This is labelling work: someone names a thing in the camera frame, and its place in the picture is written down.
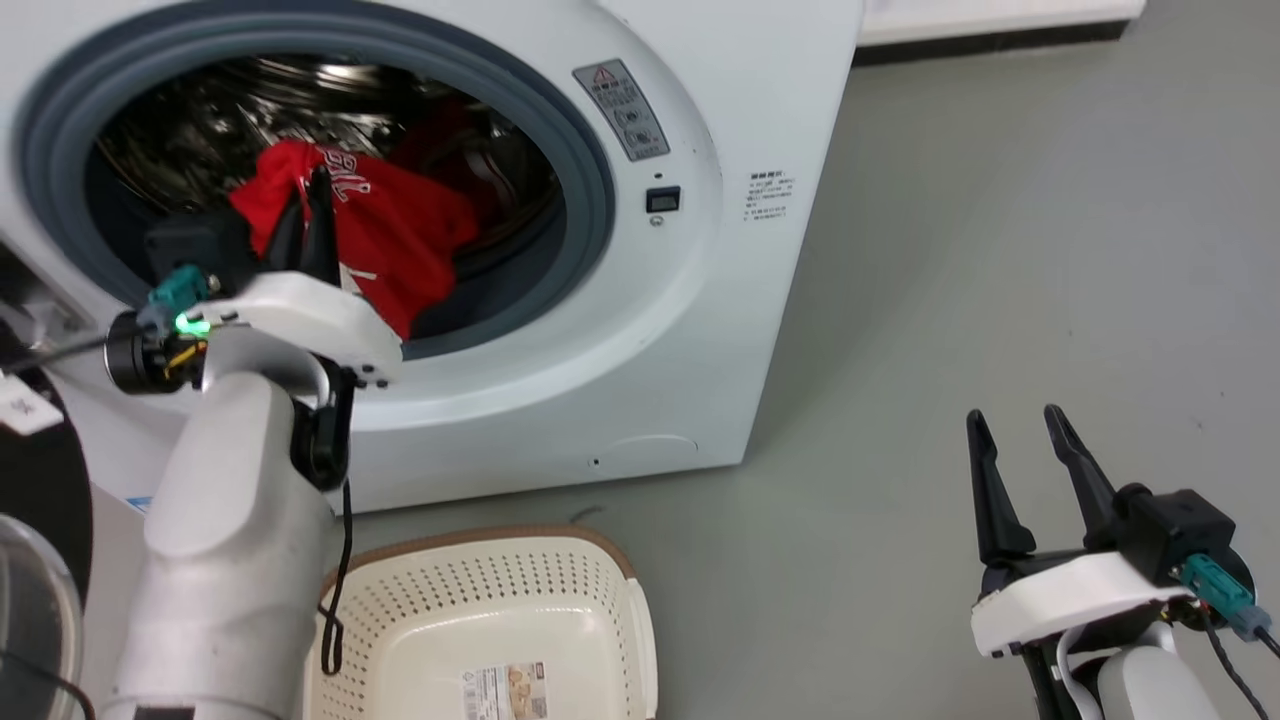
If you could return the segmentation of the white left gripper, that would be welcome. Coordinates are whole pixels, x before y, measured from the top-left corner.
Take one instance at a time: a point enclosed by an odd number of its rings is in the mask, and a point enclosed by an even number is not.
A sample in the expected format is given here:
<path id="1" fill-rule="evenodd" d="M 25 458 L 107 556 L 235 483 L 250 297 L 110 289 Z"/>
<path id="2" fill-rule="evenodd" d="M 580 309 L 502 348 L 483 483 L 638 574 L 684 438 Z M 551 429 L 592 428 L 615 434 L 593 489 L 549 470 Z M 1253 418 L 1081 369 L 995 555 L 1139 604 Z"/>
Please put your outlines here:
<path id="1" fill-rule="evenodd" d="M 324 364 L 384 387 L 402 374 L 399 336 L 364 299 L 340 288 L 332 176 L 316 165 L 302 196 L 291 192 L 264 250 L 269 273 L 196 313 L 209 322 L 204 389 L 256 373 L 287 391 L 333 391 Z M 303 273 L 300 266 L 303 251 Z"/>

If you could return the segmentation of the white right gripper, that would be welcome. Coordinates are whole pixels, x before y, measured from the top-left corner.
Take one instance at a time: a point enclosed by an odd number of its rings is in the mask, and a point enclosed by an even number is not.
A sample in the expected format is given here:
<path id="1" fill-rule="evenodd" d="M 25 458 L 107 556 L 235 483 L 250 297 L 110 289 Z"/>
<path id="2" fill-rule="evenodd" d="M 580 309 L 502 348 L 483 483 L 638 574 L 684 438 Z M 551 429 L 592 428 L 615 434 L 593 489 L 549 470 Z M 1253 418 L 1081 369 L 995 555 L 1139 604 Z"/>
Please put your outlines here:
<path id="1" fill-rule="evenodd" d="M 1117 616 L 1153 602 L 1190 597 L 1183 585 L 1156 585 L 1116 550 L 1115 488 L 1056 404 L 1044 406 L 1056 459 L 1066 468 L 1093 555 L 1012 582 L 977 601 L 970 629 L 979 653 L 993 657 L 1015 644 Z M 982 410 L 966 415 L 972 493 L 979 560 L 988 568 L 1029 559 L 1036 538 L 1018 519 L 997 468 L 998 448 Z"/>

